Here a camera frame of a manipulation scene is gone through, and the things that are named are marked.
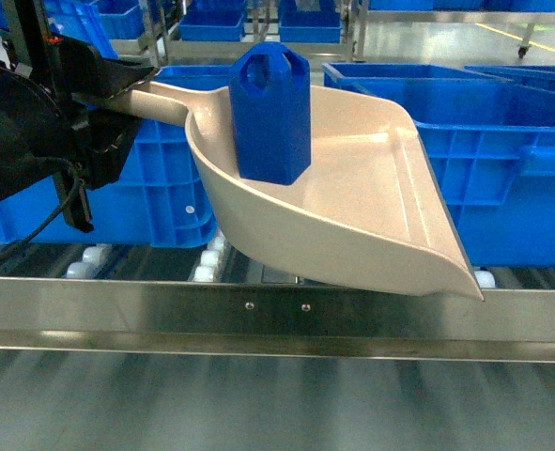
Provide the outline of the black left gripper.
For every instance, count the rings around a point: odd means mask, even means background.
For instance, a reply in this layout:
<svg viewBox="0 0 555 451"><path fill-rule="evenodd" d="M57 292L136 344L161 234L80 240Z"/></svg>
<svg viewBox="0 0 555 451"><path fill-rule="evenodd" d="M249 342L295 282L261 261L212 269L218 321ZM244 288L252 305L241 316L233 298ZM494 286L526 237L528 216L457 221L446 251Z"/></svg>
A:
<svg viewBox="0 0 555 451"><path fill-rule="evenodd" d="M46 154L71 162L90 190L117 182L144 121L85 101L111 99L151 81L158 70L107 58L94 45L68 37L48 37L46 51L58 122Z"/></svg>

